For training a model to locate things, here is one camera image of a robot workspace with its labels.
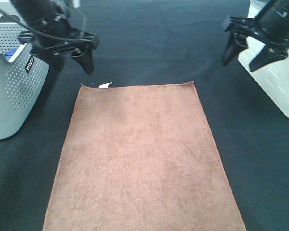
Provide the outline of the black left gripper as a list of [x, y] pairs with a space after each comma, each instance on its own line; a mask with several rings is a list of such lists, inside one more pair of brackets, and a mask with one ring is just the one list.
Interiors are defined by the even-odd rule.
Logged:
[[65, 66], [65, 55], [72, 57], [91, 75], [94, 71], [93, 51], [99, 46], [99, 38], [94, 33], [85, 31], [87, 20], [78, 10], [82, 19], [81, 28], [70, 23], [67, 9], [18, 9], [24, 19], [19, 23], [26, 31], [17, 39], [22, 44], [32, 45], [31, 54], [46, 62], [57, 72]]

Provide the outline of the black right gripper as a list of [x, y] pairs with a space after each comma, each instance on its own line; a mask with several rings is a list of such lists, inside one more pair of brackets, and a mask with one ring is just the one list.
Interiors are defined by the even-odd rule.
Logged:
[[222, 65], [228, 65], [247, 49], [247, 37], [252, 37], [264, 47], [249, 62], [254, 72], [271, 63], [285, 60], [289, 50], [289, 13], [266, 13], [255, 18], [228, 16], [223, 22], [229, 39], [222, 55]]

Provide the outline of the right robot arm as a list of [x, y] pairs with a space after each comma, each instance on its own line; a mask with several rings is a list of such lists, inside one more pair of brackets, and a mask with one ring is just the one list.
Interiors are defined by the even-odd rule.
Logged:
[[249, 64], [251, 72], [288, 57], [289, 0], [268, 1], [254, 18], [228, 16], [223, 27], [230, 32], [222, 55], [224, 66], [248, 48], [248, 37], [264, 44]]

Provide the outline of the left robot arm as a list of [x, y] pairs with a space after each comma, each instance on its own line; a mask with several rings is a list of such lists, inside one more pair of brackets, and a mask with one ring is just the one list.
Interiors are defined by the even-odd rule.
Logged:
[[18, 40], [32, 45], [31, 54], [60, 72], [65, 58], [75, 60], [88, 74], [94, 71], [93, 50], [99, 45], [96, 34], [74, 28], [67, 4], [55, 0], [13, 0], [12, 5], [24, 19], [26, 31]]

